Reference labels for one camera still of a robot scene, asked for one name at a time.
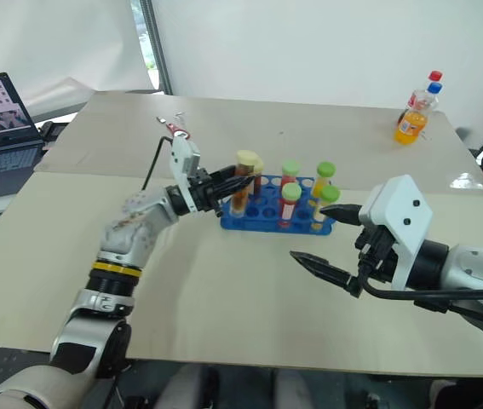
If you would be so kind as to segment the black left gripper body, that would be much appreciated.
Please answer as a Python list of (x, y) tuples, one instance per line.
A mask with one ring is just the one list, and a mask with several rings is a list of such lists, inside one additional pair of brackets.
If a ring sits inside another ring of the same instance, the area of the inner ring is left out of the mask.
[(197, 211), (213, 210), (216, 216), (221, 216), (223, 212), (215, 192), (217, 186), (222, 182), (221, 172), (217, 170), (209, 173), (205, 168), (200, 168), (188, 177), (188, 181), (189, 192)]

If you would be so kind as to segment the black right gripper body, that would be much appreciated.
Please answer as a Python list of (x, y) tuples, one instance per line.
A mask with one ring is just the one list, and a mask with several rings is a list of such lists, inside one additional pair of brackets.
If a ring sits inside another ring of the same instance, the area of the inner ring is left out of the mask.
[(359, 282), (369, 278), (382, 283), (392, 281), (398, 261), (392, 250), (395, 243), (394, 236), (384, 226), (363, 228), (354, 244), (359, 250)]

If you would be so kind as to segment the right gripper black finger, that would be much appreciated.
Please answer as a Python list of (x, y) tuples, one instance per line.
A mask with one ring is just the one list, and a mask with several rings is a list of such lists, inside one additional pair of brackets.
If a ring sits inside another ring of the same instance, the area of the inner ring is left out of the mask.
[(348, 224), (352, 226), (360, 226), (359, 213), (362, 206), (359, 204), (331, 204), (324, 206), (319, 213), (336, 222)]
[(361, 294), (362, 288), (357, 277), (332, 266), (324, 258), (302, 251), (290, 251), (290, 255), (314, 277), (342, 288), (353, 297)]

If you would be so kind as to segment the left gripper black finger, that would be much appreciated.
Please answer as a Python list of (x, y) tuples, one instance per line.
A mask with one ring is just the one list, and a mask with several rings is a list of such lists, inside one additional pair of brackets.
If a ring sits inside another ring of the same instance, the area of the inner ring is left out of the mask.
[(210, 178), (212, 181), (226, 181), (235, 176), (236, 165), (231, 164), (229, 166), (223, 167), (210, 173)]
[(239, 191), (243, 191), (253, 181), (253, 176), (233, 176), (213, 186), (213, 196), (216, 200), (224, 199)]

